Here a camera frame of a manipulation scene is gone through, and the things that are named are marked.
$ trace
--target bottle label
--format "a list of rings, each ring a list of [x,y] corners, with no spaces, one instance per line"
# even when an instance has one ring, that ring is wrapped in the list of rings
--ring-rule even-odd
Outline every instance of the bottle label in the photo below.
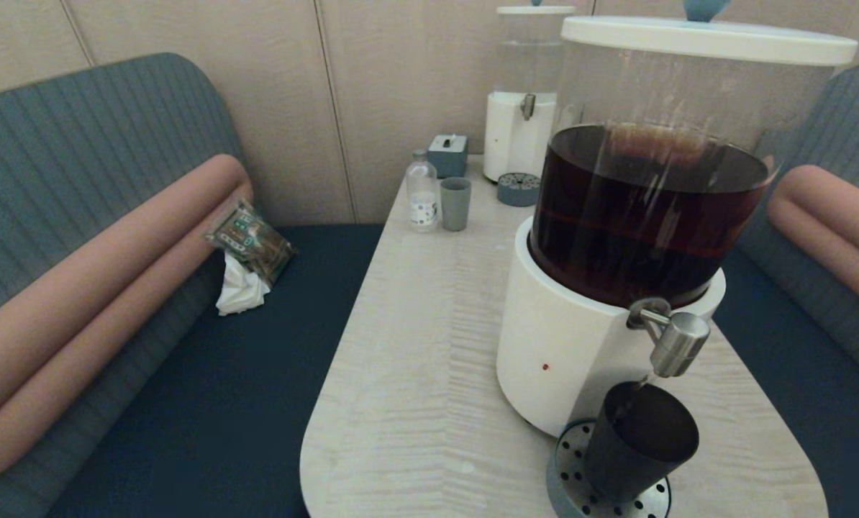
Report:
[[[439,213],[436,196],[432,193],[417,193],[410,198],[410,222],[414,225],[430,226],[436,222]]]

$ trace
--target beverage dispenser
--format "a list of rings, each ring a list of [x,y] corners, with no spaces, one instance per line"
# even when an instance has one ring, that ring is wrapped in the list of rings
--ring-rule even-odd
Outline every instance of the beverage dispenser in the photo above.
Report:
[[[573,6],[498,7],[496,83],[488,95],[484,174],[541,176],[554,121],[563,47],[560,28]]]
[[[496,373],[557,436],[611,386],[685,373],[720,263],[854,40],[738,23],[569,17],[534,217],[514,242]]]

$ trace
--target drip tray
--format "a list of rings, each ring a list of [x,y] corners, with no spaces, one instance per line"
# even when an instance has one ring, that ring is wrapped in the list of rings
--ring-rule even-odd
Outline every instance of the drip tray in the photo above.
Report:
[[[672,495],[669,478],[640,493],[634,501],[601,497],[586,479],[583,454],[593,434],[594,420],[577,421],[561,434],[547,468],[547,495],[560,518],[666,518]]]

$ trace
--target white tissue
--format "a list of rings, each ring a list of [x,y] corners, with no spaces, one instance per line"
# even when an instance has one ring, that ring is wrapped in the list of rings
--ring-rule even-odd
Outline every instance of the white tissue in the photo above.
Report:
[[[215,303],[220,316],[239,314],[246,309],[258,307],[263,304],[263,296],[268,293],[269,286],[266,286],[266,282],[226,253],[222,295],[219,295],[219,301]]]

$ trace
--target gray tissue box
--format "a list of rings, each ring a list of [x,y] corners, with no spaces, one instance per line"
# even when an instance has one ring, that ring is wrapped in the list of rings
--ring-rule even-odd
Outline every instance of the gray tissue box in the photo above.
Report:
[[[440,178],[465,176],[468,137],[455,134],[436,135],[427,148],[427,159],[436,167]]]

